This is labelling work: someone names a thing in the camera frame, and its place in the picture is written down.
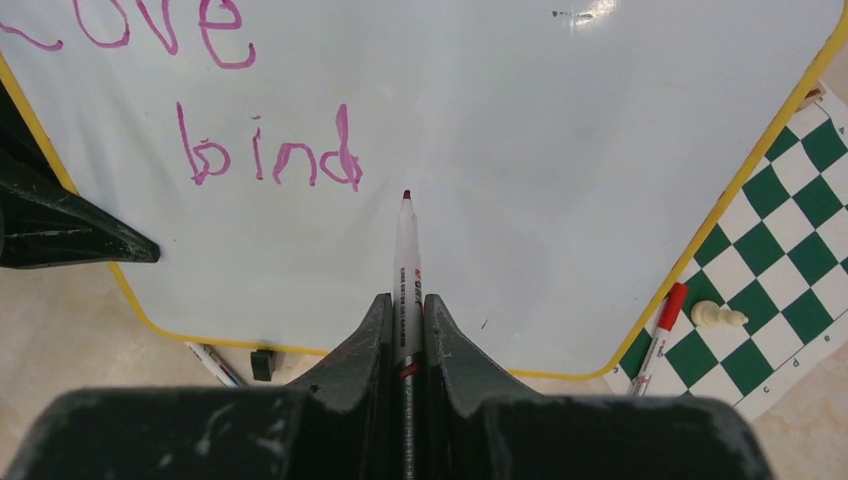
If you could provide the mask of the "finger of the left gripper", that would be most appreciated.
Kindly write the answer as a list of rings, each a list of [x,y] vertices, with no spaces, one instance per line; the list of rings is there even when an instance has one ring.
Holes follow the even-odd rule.
[[[61,185],[2,89],[1,266],[155,263],[160,257],[155,242]]]

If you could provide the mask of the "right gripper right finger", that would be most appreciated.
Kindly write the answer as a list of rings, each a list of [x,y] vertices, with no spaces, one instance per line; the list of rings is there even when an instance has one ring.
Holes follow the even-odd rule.
[[[424,306],[427,479],[769,479],[749,424],[714,399],[544,395],[497,365],[444,301]]]

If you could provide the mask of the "purple whiteboard marker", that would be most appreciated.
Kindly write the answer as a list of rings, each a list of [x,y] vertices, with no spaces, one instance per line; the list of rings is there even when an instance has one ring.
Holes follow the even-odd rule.
[[[416,477],[416,375],[422,351],[421,256],[411,191],[402,194],[397,221],[393,284],[394,363],[400,411],[400,475]]]

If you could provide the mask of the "yellow framed whiteboard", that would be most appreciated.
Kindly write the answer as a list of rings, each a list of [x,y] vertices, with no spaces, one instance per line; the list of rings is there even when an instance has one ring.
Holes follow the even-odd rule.
[[[332,349],[423,287],[501,365],[604,368],[843,1],[5,1],[1,55],[173,336]]]

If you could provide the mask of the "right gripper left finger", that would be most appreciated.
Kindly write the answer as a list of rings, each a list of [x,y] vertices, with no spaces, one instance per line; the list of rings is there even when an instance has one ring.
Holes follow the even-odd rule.
[[[89,388],[55,399],[9,479],[390,479],[392,306],[283,386]]]

